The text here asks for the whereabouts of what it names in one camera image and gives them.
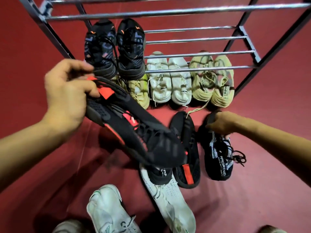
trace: red floor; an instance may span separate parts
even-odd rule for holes
[[[168,0],[109,5],[86,5],[88,13],[158,10],[247,4],[249,0]],[[292,3],[299,0],[260,0],[259,3]],[[270,49],[303,10],[252,13],[246,29],[261,57]],[[76,14],[75,6],[57,7],[53,15]],[[220,13],[175,17],[141,18],[145,30],[235,25],[242,13]],[[57,52],[17,0],[7,0],[0,13],[2,108],[0,137],[41,119],[46,111],[44,74],[62,56]],[[117,26],[120,20],[114,20]],[[53,23],[52,26],[78,59],[83,58],[86,28],[83,22]],[[231,30],[148,34],[147,40],[230,36]],[[311,139],[309,59],[311,22],[269,62],[235,98],[228,110],[251,117],[298,136]],[[222,51],[226,41],[148,45],[164,54]],[[239,40],[232,50],[245,49]],[[230,57],[233,65],[251,64],[248,55]],[[235,71],[235,85],[248,70]],[[169,124],[175,110],[169,105],[149,109]],[[191,115],[198,127],[208,113]],[[247,156],[245,167],[236,164],[226,182],[210,180],[201,162],[198,187],[181,189],[196,217],[197,232],[250,233],[271,224],[287,232],[309,232],[311,189],[261,147],[233,134],[232,145]],[[42,233],[68,217],[88,218],[86,204],[91,193],[104,184],[116,185],[130,215],[143,232],[161,232],[165,226],[155,212],[141,183],[137,164],[111,145],[99,126],[85,119],[79,131],[0,194],[1,232]]]

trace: shoe rack frame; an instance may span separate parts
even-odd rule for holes
[[[69,20],[81,20],[84,21],[88,30],[91,29],[90,19],[121,19],[121,18],[138,18],[138,17],[156,17],[156,16],[169,16],[169,15],[190,15],[190,14],[202,14],[202,13],[215,13],[215,12],[227,12],[227,11],[243,11],[239,23],[236,26],[214,26],[214,27],[200,27],[200,28],[174,28],[174,29],[158,29],[158,30],[146,30],[146,34],[152,33],[167,33],[167,32],[184,32],[195,31],[203,29],[234,29],[232,36],[229,37],[217,37],[217,38],[199,38],[199,39],[176,39],[176,40],[164,40],[164,41],[146,41],[146,44],[165,44],[165,43],[187,43],[187,42],[199,42],[199,41],[215,41],[215,40],[227,40],[228,43],[222,52],[200,52],[192,54],[171,54],[162,56],[145,56],[145,59],[151,58],[170,58],[170,57],[193,57],[203,55],[232,55],[232,54],[250,54],[253,58],[253,65],[251,66],[231,66],[231,67],[214,67],[208,68],[209,70],[221,70],[221,69],[252,69],[251,72],[243,79],[243,81],[236,87],[235,96],[258,74],[258,72],[281,50],[298,31],[309,21],[311,18],[311,0],[302,0],[300,3],[292,4],[268,4],[257,5],[258,0],[250,0],[246,6],[220,6],[220,7],[202,7],[202,8],[187,8],[187,9],[170,9],[170,10],[158,10],[158,11],[138,11],[138,12],[124,12],[124,13],[103,13],[103,14],[87,14],[83,7],[83,3],[95,4],[95,3],[111,3],[111,2],[129,2],[129,1],[156,1],[156,0],[43,0],[38,7],[33,0],[20,0],[23,6],[28,11],[32,19],[37,23],[40,29],[45,33],[48,39],[59,50],[64,58],[75,57],[70,50],[66,47],[60,37],[53,30],[49,22],[52,21],[69,21]],[[64,16],[52,16],[53,6],[55,5],[76,5],[79,15],[64,15]],[[304,13],[295,21],[295,23],[285,32],[285,34],[278,40],[278,42],[268,51],[268,53],[260,58],[255,46],[253,45],[251,38],[247,34],[244,27],[245,22],[250,16],[252,11],[260,10],[276,10],[276,9],[293,9],[303,8]],[[243,39],[248,50],[244,51],[230,51],[230,48],[236,39]],[[146,71],[146,73],[165,73],[165,72],[183,72],[183,71],[200,71],[206,70],[206,68],[200,69],[175,69],[175,70],[152,70]]]

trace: hand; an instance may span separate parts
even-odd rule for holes
[[[64,59],[45,75],[48,111],[42,121],[69,136],[82,123],[86,112],[86,93],[98,98],[96,84],[84,74],[94,69],[90,64]]]
[[[215,122],[207,124],[206,128],[212,129],[214,132],[223,136],[227,136],[237,131],[237,125],[242,119],[242,116],[229,111],[218,112],[215,115]]]

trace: yellow sneaker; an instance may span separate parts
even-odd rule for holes
[[[128,86],[131,90],[131,97],[133,97],[144,109],[147,109],[150,102],[147,74],[138,80],[128,81]]]
[[[119,75],[114,76],[112,79],[110,79],[110,81],[114,82],[115,84],[127,91],[126,84]]]
[[[209,55],[195,56],[189,68],[214,67],[213,58]],[[192,71],[192,96],[198,101],[208,102],[215,90],[216,74],[214,71]]]
[[[228,57],[220,55],[215,59],[215,67],[232,66]],[[217,81],[211,103],[218,107],[226,108],[230,105],[234,96],[233,70],[216,70]]]

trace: chrome rod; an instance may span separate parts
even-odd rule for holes
[[[216,27],[199,27],[199,28],[171,28],[159,30],[145,30],[145,33],[171,33],[171,32],[184,32],[189,30],[205,30],[205,29],[232,29],[236,26],[216,26]]]
[[[255,66],[230,66],[230,67],[209,67],[209,68],[191,68],[175,70],[146,70],[146,74],[155,73],[174,73],[174,72],[193,72],[193,71],[211,71],[211,70],[236,70],[236,69],[254,69]]]
[[[189,42],[214,41],[214,40],[233,40],[233,39],[245,39],[245,38],[247,38],[247,36],[201,38],[201,39],[173,39],[173,40],[160,40],[160,41],[146,41],[146,44],[189,43]]]
[[[108,3],[108,2],[128,2],[128,1],[155,1],[155,0],[52,0],[52,4],[79,4],[79,3]]]
[[[158,58],[172,58],[172,57],[195,57],[205,55],[236,55],[236,54],[251,54],[254,50],[242,50],[242,51],[225,51],[225,52],[200,52],[194,54],[176,54],[176,55],[149,55],[145,56],[145,59],[158,59]]]
[[[190,14],[204,14],[204,13],[227,12],[227,11],[259,11],[259,10],[275,10],[275,9],[308,8],[310,6],[311,3],[270,4],[270,5],[250,5],[250,6],[218,6],[218,7],[173,9],[173,10],[160,10],[160,11],[138,11],[138,12],[124,12],[124,13],[49,16],[46,17],[45,19],[48,21],[84,20],[84,19],[101,19],[101,18],[120,19],[128,17],[190,15]]]

